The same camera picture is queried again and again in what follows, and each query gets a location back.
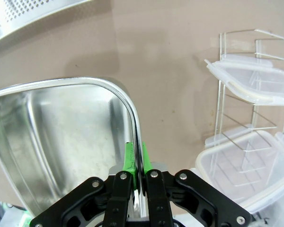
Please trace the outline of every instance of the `translucent plastic container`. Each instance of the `translucent plastic container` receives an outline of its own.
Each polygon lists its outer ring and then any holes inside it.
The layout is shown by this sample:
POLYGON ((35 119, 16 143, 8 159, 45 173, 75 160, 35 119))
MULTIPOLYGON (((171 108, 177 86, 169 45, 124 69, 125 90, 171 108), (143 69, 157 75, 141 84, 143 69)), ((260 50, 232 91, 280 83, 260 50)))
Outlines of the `translucent plastic container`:
POLYGON ((284 105, 284 71, 269 60, 223 55, 207 68, 236 96, 257 105, 284 105))
POLYGON ((266 131, 203 151, 196 168, 205 181, 252 213, 284 193, 284 145, 266 131))

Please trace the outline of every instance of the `plastic lid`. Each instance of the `plastic lid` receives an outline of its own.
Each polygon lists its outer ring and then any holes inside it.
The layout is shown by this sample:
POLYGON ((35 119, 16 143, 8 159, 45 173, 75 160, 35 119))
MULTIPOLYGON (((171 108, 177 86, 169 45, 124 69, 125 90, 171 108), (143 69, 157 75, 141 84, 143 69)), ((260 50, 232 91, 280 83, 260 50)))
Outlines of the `plastic lid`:
POLYGON ((234 54, 207 68, 236 96, 257 105, 284 105, 284 71, 273 68, 272 62, 234 54))
POLYGON ((253 131, 203 151, 196 168, 205 181, 248 210, 284 185, 284 146, 266 131, 253 131), (242 150, 248 147, 253 151, 242 150))

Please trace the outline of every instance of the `white object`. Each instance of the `white object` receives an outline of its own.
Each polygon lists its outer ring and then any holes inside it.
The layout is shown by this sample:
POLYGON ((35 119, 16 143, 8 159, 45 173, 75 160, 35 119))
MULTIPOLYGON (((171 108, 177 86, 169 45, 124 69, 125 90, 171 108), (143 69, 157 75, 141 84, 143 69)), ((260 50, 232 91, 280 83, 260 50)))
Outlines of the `white object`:
POLYGON ((205 181, 252 213, 284 194, 284 145, 266 131, 207 149, 195 165, 205 181))
POLYGON ((257 105, 284 105, 284 71, 269 60, 224 54, 209 71, 236 96, 257 105))

